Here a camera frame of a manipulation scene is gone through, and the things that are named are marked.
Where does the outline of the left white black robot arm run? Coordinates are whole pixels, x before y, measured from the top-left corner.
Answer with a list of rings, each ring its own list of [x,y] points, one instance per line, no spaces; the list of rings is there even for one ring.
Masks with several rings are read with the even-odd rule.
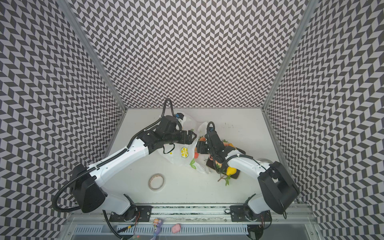
[[[194,148],[197,134],[192,117],[177,113],[163,116],[147,130],[136,134],[128,146],[111,156],[85,167],[76,166],[70,178],[69,190],[76,200],[77,210],[90,213],[95,210],[124,214],[132,202],[124,194],[117,194],[106,187],[107,182],[134,162],[162,150],[166,145],[186,145]]]

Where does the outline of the white lemon print plastic bag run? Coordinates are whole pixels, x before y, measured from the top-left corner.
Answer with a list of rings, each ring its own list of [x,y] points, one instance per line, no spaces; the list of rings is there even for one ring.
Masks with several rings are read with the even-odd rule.
[[[206,134],[207,122],[197,122],[194,118],[185,112],[179,112],[184,114],[184,119],[179,122],[182,124],[183,130],[192,130],[197,134],[197,138],[191,145],[175,144],[174,146],[165,145],[165,150],[160,148],[157,152],[170,163],[183,166],[189,169],[193,169],[201,174],[209,174],[210,170],[206,166],[208,155],[199,154],[197,159],[194,158],[195,152],[197,152],[196,146],[200,138]]]

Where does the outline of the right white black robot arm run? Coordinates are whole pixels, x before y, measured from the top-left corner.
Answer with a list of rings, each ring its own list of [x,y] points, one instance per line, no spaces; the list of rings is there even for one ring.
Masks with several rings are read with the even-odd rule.
[[[258,181],[261,192],[253,194],[243,204],[243,213],[249,221],[255,221],[268,211],[286,215],[287,208],[298,197],[300,190],[280,162],[256,160],[244,151],[225,144],[213,128],[208,128],[205,141],[198,141],[197,152],[208,154],[212,167],[228,183],[235,174],[245,173]]]

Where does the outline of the yellow fake lemon with leaves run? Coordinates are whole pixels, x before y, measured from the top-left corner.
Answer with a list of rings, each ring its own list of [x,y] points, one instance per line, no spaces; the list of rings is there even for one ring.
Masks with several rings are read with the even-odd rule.
[[[230,185],[230,179],[232,177],[232,175],[235,175],[237,173],[237,169],[235,168],[232,168],[232,167],[227,167],[227,170],[226,170],[226,173],[220,177],[220,179],[218,180],[221,181],[221,180],[224,180],[225,181],[225,186],[229,186]]]

